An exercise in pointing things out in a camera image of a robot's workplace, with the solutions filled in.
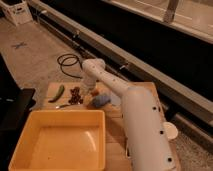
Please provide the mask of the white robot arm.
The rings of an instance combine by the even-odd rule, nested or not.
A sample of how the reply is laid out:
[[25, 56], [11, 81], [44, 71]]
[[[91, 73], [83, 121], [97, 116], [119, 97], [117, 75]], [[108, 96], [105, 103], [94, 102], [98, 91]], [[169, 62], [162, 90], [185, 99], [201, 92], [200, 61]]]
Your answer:
[[102, 59], [84, 60], [82, 70], [85, 91], [94, 89], [99, 80], [121, 99], [133, 171], [177, 171], [152, 92], [107, 72]]

